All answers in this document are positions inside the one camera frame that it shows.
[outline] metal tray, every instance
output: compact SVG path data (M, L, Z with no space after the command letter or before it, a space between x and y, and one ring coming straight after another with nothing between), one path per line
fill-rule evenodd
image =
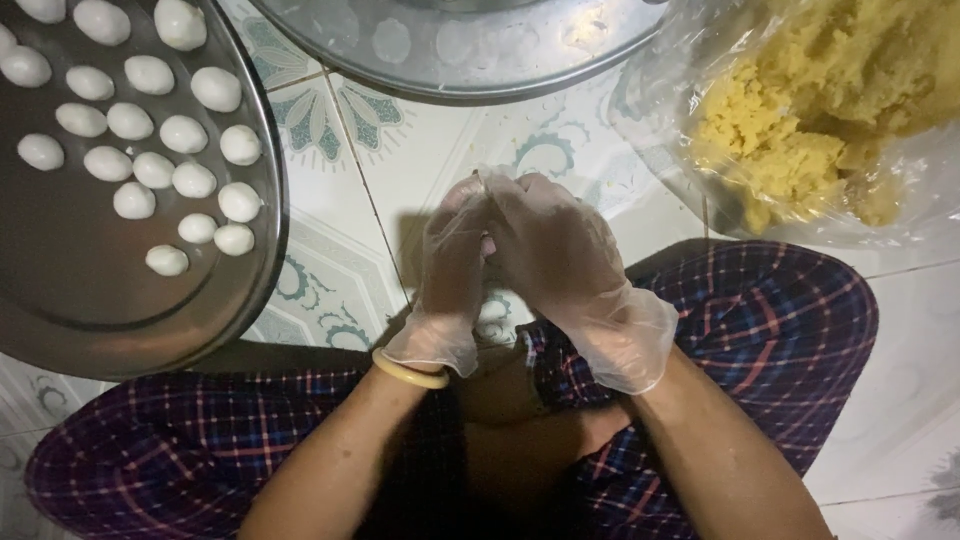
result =
M666 9L666 0L251 1L328 63L460 99L573 83L643 45Z
M156 0L111 0L130 17L131 37L116 47L100 45L67 19L55 25L33 20L10 2L0 2L0 22L21 44L50 62L53 78L40 88L21 88L0 77L4 107L0 157L4 163L0 197L0 351L35 366L79 377L122 380L187 367L238 337L266 304L286 251L287 188L276 122L266 91L255 79L250 58L216 3L196 2L206 17L203 47L180 52L156 34ZM174 90L151 96L133 89L123 61L152 55L170 64ZM98 67L113 78L115 95L86 102L66 85L72 65ZM215 65L240 80L244 99L231 113L205 109L190 91L190 76ZM86 103L107 112L117 101L138 104L154 121L154 133L127 141L110 131L96 138L66 132L54 111L62 103ZM177 154L160 142L159 127L173 114L196 118L209 143L199 154ZM253 128L263 155L249 167L232 165L220 153L220 133L235 124ZM17 142L29 133L47 134L63 147L65 164L41 172L25 163ZM216 175L218 187L250 184L264 202L248 224L256 245L242 257L227 257L213 243L195 246L177 234L182 217L203 212L227 223L216 193L187 199L172 187L155 190L156 213L130 221L113 210L120 183L97 180L84 169L84 154L99 145L135 156L157 152L174 164L195 160ZM157 244L172 244L190 259L189 269L163 278L144 263Z

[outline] gloved hand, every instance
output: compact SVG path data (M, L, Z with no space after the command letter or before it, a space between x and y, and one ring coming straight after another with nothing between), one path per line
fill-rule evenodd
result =
M483 302L484 235L492 203L477 176L454 185L423 230L420 295L403 329L383 349L399 363L443 364L467 377L477 367L473 324Z
M491 264L507 285L566 333L597 382L634 395L652 388L679 316L631 286L603 216L540 174L485 185L498 214L488 226Z

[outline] hand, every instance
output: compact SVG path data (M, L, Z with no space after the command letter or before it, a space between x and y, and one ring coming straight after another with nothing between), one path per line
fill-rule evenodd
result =
M628 394L652 388L679 316L630 285L603 216L540 174L493 176L486 187L496 206L491 262L507 285L567 334L597 382Z
M406 325L384 347L387 357L424 371L447 365L461 377L476 369L472 329L483 302L484 257L494 250L485 236L491 207L476 176L444 196L423 230L420 296Z

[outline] white dough ball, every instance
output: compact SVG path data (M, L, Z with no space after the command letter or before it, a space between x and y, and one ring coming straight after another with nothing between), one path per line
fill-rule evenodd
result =
M189 265L190 260L186 253L173 246L164 244L150 248L147 252L147 266L165 278L179 276Z
M190 89L204 107L217 112L233 112L240 107L243 93L240 81L219 67L202 67L190 79Z
M213 239L217 222L205 213L192 213L180 220L177 233L191 244L205 244Z
M34 169L51 171L63 167L63 148L49 135L29 134L21 138L16 153Z
M133 160L133 175L150 189L164 189L174 182L174 164L154 152L144 152Z
M154 8L160 40L179 51L191 51L206 42L204 12L181 0L160 0Z
M25 88L43 86L53 75L50 62L24 45L13 47L7 56L0 59L0 71L11 83Z
M145 94L158 96L174 89L173 70L157 57L130 57L123 63L123 70L131 86Z
M87 37L112 47L130 37L130 18L107 0L83 0L73 9L73 21Z
M98 146L87 152L84 167L104 182L123 182L133 172L130 158L112 146Z
M64 103L56 115L57 122L73 135L100 136L107 130L107 117L89 105Z
M230 126L220 135L220 151L234 165L251 165L260 157L260 139L243 124Z
M141 140L154 132L154 121L133 103L113 104L107 111L107 125L114 135L127 140Z
M73 93L90 101L103 101L113 97L113 79L89 65L75 65L68 69L66 85L70 86Z
M196 154L206 146L207 138L200 122L177 114L160 126L160 140L167 148L181 154Z
M16 36L6 26L0 24L0 58L7 56L15 46Z
M231 223L217 229L213 243L224 255L237 257L253 249L253 233L246 225Z
M16 0L16 4L27 15L46 24L66 18L66 0Z
M263 204L253 188L242 182L231 182L220 188L217 195L220 211L227 219L247 223L260 212Z
M113 193L113 209L126 219L146 219L154 215L156 197L140 182L127 182Z
M180 195L191 199L208 197L217 188L217 177L210 169L188 161L177 165L173 176L174 189Z

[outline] bangle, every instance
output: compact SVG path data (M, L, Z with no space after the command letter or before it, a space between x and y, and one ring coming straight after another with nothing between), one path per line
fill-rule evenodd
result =
M376 367L404 382L429 388L430 390L439 390L450 384L450 375L446 371L441 372L439 375L426 375L419 371L414 371L403 364L396 363L389 359L383 353L383 347L374 349L372 357Z

